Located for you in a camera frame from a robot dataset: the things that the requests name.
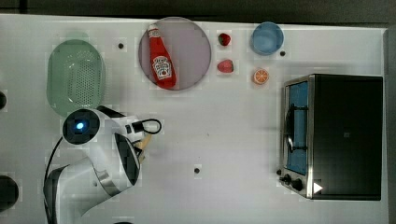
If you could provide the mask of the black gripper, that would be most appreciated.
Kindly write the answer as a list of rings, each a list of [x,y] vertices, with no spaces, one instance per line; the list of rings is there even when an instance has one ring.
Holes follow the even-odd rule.
[[[141,141],[149,134],[158,134],[162,127],[158,119],[134,120],[124,126],[126,136],[131,142]]]

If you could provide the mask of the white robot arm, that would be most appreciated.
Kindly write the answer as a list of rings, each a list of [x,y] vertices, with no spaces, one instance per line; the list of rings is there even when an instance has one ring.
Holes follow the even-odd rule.
[[[125,116],[103,105],[69,114],[57,149],[79,150],[84,157],[44,177],[49,224],[80,224],[89,210],[134,186],[144,147],[162,130],[157,119]]]

